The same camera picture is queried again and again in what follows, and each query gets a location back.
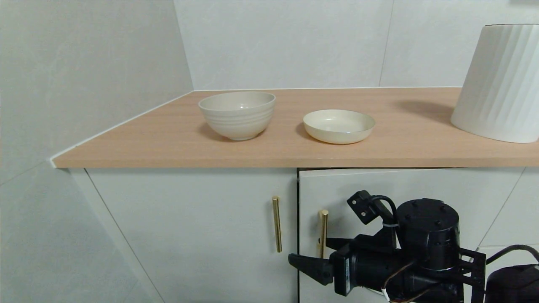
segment bowl rim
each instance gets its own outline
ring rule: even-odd
[[[318,127],[315,127],[315,126],[312,126],[310,125],[309,123],[305,122],[305,117],[307,117],[308,115],[310,114],[313,114],[313,113],[317,113],[317,112],[325,112],[325,111],[341,111],[341,112],[352,112],[352,113],[355,113],[355,114],[360,114],[360,115],[363,115],[363,116],[366,116],[368,118],[370,118],[372,120],[372,126],[367,128],[367,129],[364,129],[364,130],[357,130],[355,132],[336,132],[334,130],[325,130],[325,129],[321,129],[321,128],[318,128]],[[367,132],[369,130],[372,130],[375,126],[376,126],[376,120],[371,116],[371,115],[368,115],[368,114],[365,114],[365,113],[362,113],[362,112],[357,112],[357,111],[350,111],[348,109],[337,109],[337,108],[329,108],[329,109],[320,109],[318,111],[313,111],[313,112],[310,112],[308,114],[306,114],[305,116],[303,116],[303,124],[304,125],[307,125],[309,127],[312,127],[314,129],[318,129],[318,130],[321,130],[323,132],[328,132],[328,133],[335,133],[335,134],[356,134],[356,133],[362,133],[362,132]]]
[[[249,107],[249,108],[240,108],[240,109],[214,109],[214,108],[207,108],[207,107],[204,107],[202,106],[202,102],[204,102],[205,100],[208,100],[208,99],[212,99],[212,98],[217,98],[217,97],[221,97],[223,95],[230,95],[230,94],[243,94],[243,93],[258,93],[258,94],[264,94],[264,95],[270,95],[272,96],[273,98],[266,102],[266,103],[263,103],[261,105],[257,105],[257,106],[253,106],[253,107]],[[230,92],[230,93],[221,93],[221,94],[215,94],[215,95],[211,95],[211,96],[208,96],[202,100],[200,100],[198,102],[198,107],[201,108],[201,109],[204,109],[206,111],[215,111],[215,112],[233,112],[233,111],[243,111],[243,110],[246,110],[246,109],[254,109],[254,108],[259,108],[259,107],[262,107],[262,106],[266,106],[272,102],[275,102],[275,99],[277,97],[272,94],[272,93],[267,93],[267,92],[261,92],[261,91],[241,91],[241,92]]]

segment wooden countertop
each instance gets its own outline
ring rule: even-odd
[[[232,141],[205,123],[197,103],[220,92],[192,92],[53,159],[59,168],[107,167],[495,167],[539,166],[539,143],[486,139],[450,123],[459,88],[264,90],[277,96],[269,127]],[[312,139],[302,124],[319,109],[376,119],[350,145]]]

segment white cable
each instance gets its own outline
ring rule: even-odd
[[[385,290],[385,288],[382,288],[382,293],[384,294],[385,299],[386,299],[388,302],[391,302],[391,299],[389,299],[388,291]]]
[[[368,287],[364,287],[364,288],[366,288],[366,289],[368,289],[368,290],[374,292],[374,293],[377,294],[377,295],[381,295],[381,296],[385,297],[384,294],[381,293],[381,292],[379,292],[379,291],[372,290],[372,289],[370,289],[370,288],[368,288]]]

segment shallow dish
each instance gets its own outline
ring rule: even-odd
[[[224,93],[201,100],[198,107],[218,134],[232,140],[248,140],[270,124],[275,95],[255,91]]]
[[[375,125],[374,118],[343,109],[324,109],[308,113],[303,125],[313,138],[333,143],[350,144],[368,137]]]

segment white cabinet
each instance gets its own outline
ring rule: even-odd
[[[328,237],[373,235],[378,218],[365,226],[346,199],[359,190],[385,195],[397,205],[416,198],[440,199],[460,216],[461,246],[475,250],[515,186],[523,168],[449,169],[335,169],[300,172],[300,254],[317,256],[320,237],[318,211],[327,209]],[[326,248],[326,255],[333,250]],[[300,273],[300,298],[304,302],[386,302],[364,288],[348,297],[334,293],[333,284],[322,286]]]
[[[297,301],[295,169],[87,171],[166,303]]]

